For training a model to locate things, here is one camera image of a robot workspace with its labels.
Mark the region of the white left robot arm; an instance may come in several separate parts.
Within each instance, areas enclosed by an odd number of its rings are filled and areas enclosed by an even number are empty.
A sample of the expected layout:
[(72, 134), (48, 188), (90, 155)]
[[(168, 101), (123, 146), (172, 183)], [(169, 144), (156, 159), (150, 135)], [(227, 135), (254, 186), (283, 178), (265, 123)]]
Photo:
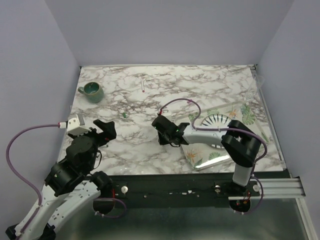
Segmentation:
[[(50, 190), (53, 203), (71, 193), (94, 169), (99, 148), (105, 146), (109, 141), (116, 139), (117, 133), (113, 121), (103, 122), (99, 119), (93, 121), (101, 132), (95, 128), (87, 128), (82, 120), (72, 118), (57, 124), (49, 124), (49, 127), (65, 129), (68, 136), (72, 138), (71, 145), (66, 149), (63, 160), (53, 165), (50, 173), (44, 180), (44, 185)], [(23, 177), (12, 165), (10, 160), (10, 149), (14, 141), (23, 133), (36, 129), (35, 126), (26, 128), (17, 133), (8, 143), (5, 157), (11, 171), (37, 194), (37, 202), (26, 218), (19, 224), (10, 226), (5, 233), (11, 240), (38, 240), (45, 230), (49, 230), (48, 215), (52, 204), (48, 202), (44, 191), (39, 190), (34, 184)]]

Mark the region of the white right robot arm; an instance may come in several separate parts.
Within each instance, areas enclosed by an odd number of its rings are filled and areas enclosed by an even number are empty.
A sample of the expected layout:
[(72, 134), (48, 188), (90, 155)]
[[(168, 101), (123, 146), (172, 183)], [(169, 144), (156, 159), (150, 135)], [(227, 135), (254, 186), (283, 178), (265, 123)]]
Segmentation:
[(176, 146), (207, 144), (223, 146), (235, 162), (230, 191), (241, 196), (248, 190), (256, 162), (268, 152), (266, 142), (239, 120), (231, 120), (227, 127), (203, 128), (192, 123), (176, 125), (163, 115), (151, 124), (158, 132), (159, 143)]

